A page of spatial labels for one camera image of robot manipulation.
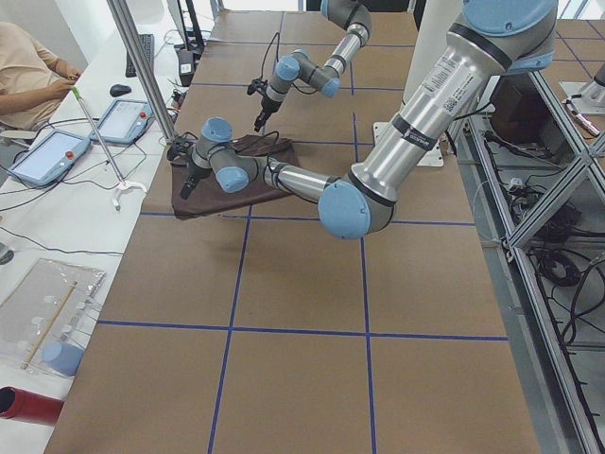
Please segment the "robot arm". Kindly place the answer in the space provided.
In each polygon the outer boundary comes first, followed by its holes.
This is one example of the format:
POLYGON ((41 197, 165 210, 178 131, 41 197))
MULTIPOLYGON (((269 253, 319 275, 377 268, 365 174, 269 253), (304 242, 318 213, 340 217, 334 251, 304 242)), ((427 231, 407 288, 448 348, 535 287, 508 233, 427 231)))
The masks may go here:
POLYGON ((272 114, 277 113, 289 90, 297 81, 327 96, 336 96, 345 73, 355 54, 364 47, 372 34, 372 18, 360 1, 323 1, 323 17, 344 31, 344 35, 325 63, 313 62, 303 49, 295 49, 277 60, 270 78, 253 79, 247 94, 262 97, 261 112, 254 120, 254 130, 263 129, 272 114))
POLYGON ((187 199, 213 178, 222 193, 265 185, 313 202, 323 227, 358 239, 392 220, 398 190, 492 77, 547 67, 554 54, 553 1, 465 1, 445 35, 445 48, 411 99, 380 130, 368 157, 341 177, 312 172, 270 155, 248 156, 221 117, 206 120, 185 156, 187 199))

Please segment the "third robot arm grey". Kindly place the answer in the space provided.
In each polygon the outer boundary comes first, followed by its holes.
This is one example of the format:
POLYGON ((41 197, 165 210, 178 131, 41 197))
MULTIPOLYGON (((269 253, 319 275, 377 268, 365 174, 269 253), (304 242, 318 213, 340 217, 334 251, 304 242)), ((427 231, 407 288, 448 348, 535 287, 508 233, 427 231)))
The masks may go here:
POLYGON ((584 115, 604 115, 604 66, 588 82, 562 81, 566 103, 572 111, 584 115))

